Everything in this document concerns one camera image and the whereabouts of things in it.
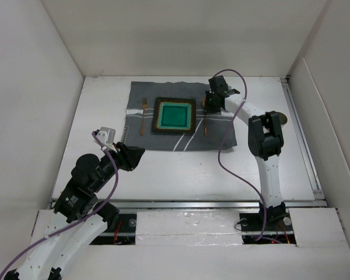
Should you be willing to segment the grey striped cloth napkin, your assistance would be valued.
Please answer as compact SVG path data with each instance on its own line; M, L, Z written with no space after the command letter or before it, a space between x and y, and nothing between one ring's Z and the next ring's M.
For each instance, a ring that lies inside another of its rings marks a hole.
M152 151L212 151L218 150L221 144L223 144L224 150L236 146L234 128L230 130L226 140L222 140L232 120L232 113L222 111L216 114L207 114L208 136L204 135L204 110L201 102L208 90L209 85L203 83L133 81L121 141L127 146L138 146ZM152 132L151 126L157 97L195 99L197 111L195 133ZM148 106L145 110L144 135L140 136L143 98L147 99Z

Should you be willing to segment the copper spoon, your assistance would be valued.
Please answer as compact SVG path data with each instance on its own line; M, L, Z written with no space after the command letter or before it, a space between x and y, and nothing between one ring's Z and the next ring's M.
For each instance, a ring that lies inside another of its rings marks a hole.
M208 136L208 128L207 128L207 111L206 111L206 97L202 99L202 108L204 109L204 135Z

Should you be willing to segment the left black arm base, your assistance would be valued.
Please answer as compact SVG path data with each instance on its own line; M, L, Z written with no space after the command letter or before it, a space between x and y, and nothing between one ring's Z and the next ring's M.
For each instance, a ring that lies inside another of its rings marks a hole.
M90 245L134 245L137 214L120 213L114 205L107 203L97 212L107 222L107 229L99 234Z

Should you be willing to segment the copper fork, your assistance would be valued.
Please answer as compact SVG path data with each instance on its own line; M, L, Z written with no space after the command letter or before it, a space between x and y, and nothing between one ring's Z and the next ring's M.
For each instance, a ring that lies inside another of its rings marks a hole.
M140 136L144 135L145 130L145 110L147 109L147 99L143 98L142 100L142 121L141 121L141 130L140 130Z

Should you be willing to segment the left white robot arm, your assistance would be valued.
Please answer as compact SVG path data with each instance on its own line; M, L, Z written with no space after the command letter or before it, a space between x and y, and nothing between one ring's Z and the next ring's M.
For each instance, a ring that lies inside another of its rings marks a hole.
M19 268L7 266L0 279L62 279L67 265L99 234L118 226L118 208L98 201L96 193L111 178L118 179L118 170L133 171L145 149L122 142L114 147L103 148L102 158L91 153L79 157L54 205L44 236L29 246L31 254Z

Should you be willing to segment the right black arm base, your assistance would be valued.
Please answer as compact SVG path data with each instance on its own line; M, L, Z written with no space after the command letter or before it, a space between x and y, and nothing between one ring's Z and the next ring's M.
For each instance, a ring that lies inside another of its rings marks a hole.
M267 209L260 204L257 213L240 213L234 229L241 233L243 244L296 244L290 213L284 202Z

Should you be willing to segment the green square ceramic plate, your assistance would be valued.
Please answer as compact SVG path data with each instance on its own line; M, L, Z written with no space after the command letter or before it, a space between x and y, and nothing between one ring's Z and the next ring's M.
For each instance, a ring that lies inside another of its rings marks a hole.
M196 130L196 100L157 97L151 130L158 133L193 134Z

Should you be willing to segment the metal cup with cork base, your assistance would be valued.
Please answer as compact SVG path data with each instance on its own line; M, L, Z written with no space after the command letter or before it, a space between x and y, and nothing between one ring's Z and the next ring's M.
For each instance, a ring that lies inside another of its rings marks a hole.
M288 123L288 118L282 112L279 112L278 115L279 115L280 125L281 127L284 127Z

